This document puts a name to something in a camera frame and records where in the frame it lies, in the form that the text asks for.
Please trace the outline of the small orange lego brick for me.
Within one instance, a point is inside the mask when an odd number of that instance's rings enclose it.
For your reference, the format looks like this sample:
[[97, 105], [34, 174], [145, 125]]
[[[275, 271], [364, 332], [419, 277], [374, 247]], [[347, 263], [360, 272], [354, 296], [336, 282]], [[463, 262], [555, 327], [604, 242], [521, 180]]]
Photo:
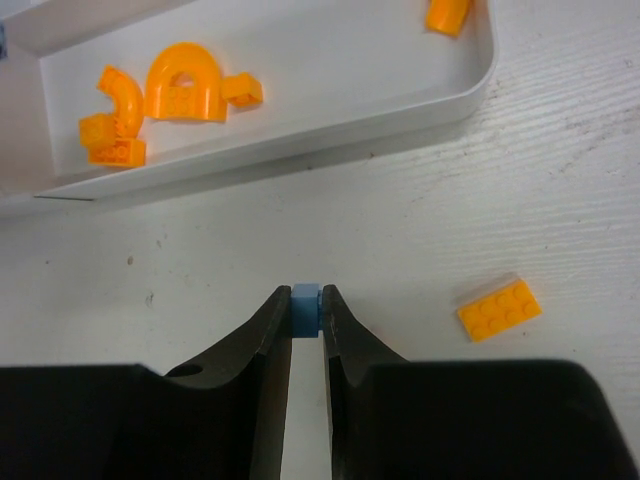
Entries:
[[543, 313], [524, 280], [516, 280], [457, 310], [472, 342], [492, 338]]

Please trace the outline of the orange long lego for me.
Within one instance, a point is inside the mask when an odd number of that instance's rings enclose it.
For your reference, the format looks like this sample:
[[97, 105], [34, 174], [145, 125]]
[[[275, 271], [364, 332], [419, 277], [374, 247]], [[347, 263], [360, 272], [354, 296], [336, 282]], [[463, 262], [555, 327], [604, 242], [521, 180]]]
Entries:
[[105, 167], [142, 167], [146, 163], [146, 143], [136, 138], [117, 138], [111, 146], [90, 150], [88, 162]]

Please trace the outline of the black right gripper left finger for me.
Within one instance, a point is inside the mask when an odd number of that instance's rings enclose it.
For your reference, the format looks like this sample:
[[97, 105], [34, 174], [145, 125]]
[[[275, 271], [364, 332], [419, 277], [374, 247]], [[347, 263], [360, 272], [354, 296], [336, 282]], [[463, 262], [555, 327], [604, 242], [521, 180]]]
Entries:
[[291, 290], [160, 375], [140, 364], [5, 367], [5, 479], [276, 479]]

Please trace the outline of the orange arch lego piece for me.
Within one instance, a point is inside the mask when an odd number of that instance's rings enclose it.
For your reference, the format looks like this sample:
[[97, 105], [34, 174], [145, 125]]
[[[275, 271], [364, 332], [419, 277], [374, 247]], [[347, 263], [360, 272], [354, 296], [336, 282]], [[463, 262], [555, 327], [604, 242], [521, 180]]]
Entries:
[[227, 102], [222, 74], [211, 53], [182, 42], [163, 50], [152, 62], [144, 93], [145, 116], [163, 121], [224, 123]]

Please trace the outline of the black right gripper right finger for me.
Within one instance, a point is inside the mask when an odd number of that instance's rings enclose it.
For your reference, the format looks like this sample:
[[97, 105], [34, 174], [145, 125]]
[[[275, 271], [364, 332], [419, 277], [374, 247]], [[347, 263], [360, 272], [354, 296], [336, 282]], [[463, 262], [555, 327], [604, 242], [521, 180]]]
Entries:
[[411, 362], [322, 293], [336, 479], [635, 479], [593, 377], [566, 360]]

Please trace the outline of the orange curved lego piece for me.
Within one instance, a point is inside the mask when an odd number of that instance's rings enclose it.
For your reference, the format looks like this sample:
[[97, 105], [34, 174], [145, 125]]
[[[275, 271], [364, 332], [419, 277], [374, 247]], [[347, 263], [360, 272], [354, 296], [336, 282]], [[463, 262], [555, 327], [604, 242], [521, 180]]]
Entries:
[[144, 120], [144, 100], [138, 83], [123, 70], [107, 65], [97, 89], [113, 102], [116, 134], [137, 137]]

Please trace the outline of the small orange square lego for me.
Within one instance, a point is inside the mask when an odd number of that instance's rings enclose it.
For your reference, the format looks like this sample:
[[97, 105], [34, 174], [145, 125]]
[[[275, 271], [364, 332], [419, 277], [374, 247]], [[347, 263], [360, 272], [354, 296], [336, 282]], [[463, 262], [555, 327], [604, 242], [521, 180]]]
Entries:
[[96, 113], [78, 121], [80, 143], [88, 150], [106, 148], [115, 143], [116, 129], [112, 114]]

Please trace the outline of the small blue lego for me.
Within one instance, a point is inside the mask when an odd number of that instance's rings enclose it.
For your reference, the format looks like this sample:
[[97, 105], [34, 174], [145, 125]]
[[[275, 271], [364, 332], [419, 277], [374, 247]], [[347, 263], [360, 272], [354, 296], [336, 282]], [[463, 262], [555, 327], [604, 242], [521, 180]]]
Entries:
[[322, 328], [322, 290], [318, 284], [296, 284], [291, 292], [293, 338], [317, 338]]

